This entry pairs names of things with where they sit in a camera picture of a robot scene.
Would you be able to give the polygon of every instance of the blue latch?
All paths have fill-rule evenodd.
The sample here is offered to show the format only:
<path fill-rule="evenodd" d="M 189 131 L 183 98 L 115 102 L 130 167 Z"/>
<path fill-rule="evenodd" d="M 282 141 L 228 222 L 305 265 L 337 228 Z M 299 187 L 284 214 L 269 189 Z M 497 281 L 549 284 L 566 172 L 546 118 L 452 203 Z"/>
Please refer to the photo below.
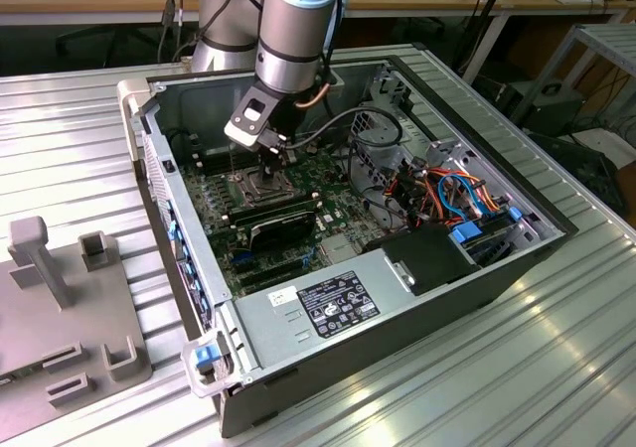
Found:
<path fill-rule="evenodd" d="M 196 368 L 199 373 L 208 373 L 213 368 L 213 362 L 218 361 L 222 355 L 216 345 L 201 346 L 195 350 L 197 357 Z"/>
<path fill-rule="evenodd" d="M 475 236 L 481 235 L 481 230 L 475 222 L 465 222 L 454 226 L 452 234 L 459 243 L 463 243 Z"/>
<path fill-rule="evenodd" d="M 517 209 L 516 207 L 510 207 L 510 209 L 508 210 L 508 214 L 510 214 L 510 217 L 512 217 L 513 221 L 515 222 L 518 222 L 521 219 L 521 217 L 524 216 L 521 213 L 521 211 Z"/>
<path fill-rule="evenodd" d="M 177 223 L 176 221 L 171 221 L 170 226 L 168 227 L 168 238 L 170 238 L 171 240 L 174 240 L 176 232 L 177 232 Z"/>

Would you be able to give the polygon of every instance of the robotic arm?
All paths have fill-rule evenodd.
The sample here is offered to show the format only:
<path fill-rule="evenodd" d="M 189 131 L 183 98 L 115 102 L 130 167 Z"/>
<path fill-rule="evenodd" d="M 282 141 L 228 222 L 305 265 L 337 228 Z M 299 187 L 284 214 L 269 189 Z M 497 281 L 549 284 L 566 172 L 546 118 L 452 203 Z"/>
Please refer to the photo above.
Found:
<path fill-rule="evenodd" d="M 201 0 L 200 27 L 221 13 L 197 45 L 192 65 L 194 71 L 255 66 L 256 83 L 225 133 L 261 153 L 266 179 L 304 117 L 301 101 L 315 88 L 336 0 L 255 1 L 262 2 L 261 11 L 250 0 Z"/>

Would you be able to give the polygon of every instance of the warning label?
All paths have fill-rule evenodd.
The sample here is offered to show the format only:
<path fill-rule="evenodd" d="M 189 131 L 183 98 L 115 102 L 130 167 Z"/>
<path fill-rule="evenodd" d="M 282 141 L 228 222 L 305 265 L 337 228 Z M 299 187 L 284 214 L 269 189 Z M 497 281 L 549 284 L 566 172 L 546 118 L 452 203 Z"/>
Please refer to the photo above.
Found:
<path fill-rule="evenodd" d="M 329 338 L 380 314 L 353 271 L 298 290 L 296 294 L 321 338 Z"/>

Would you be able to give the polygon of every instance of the motherboard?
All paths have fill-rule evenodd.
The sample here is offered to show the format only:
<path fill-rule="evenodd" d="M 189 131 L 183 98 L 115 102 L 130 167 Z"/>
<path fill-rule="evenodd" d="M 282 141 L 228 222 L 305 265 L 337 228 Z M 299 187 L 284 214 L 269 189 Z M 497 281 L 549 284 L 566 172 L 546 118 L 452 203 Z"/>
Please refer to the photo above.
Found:
<path fill-rule="evenodd" d="M 353 258 L 387 233 L 351 192 L 345 161 L 326 150 L 292 158 L 266 185 L 249 156 L 226 154 L 224 163 L 210 158 L 182 169 L 235 296 Z"/>

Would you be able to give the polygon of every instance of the aluminum extrusion table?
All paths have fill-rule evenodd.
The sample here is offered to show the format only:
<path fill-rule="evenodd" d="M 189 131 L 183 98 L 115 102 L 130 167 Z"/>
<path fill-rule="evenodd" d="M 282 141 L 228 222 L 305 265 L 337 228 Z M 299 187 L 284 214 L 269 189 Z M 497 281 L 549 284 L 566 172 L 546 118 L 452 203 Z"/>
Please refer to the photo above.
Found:
<path fill-rule="evenodd" d="M 0 79 L 0 236 L 38 212 L 52 244 L 117 236 L 152 366 L 143 384 L 7 445 L 561 445 L 636 443 L 636 232 L 432 54 L 397 54 L 580 232 L 502 297 L 230 440 L 190 393 L 185 334 L 127 159 L 115 84 L 179 66 Z M 414 111 L 438 136 L 426 104 Z"/>
<path fill-rule="evenodd" d="M 600 55 L 610 60 L 632 77 L 636 76 L 636 25 L 574 25 L 548 60 L 539 77 L 535 79 L 529 91 L 517 105 L 510 117 L 513 122 L 519 123 L 524 114 L 527 113 L 539 92 L 576 42 L 586 45 L 587 51 L 567 74 L 563 84 L 569 87 L 576 86 L 594 55 Z M 634 103 L 636 103 L 636 100 L 633 98 L 626 102 L 627 105 L 633 105 Z"/>

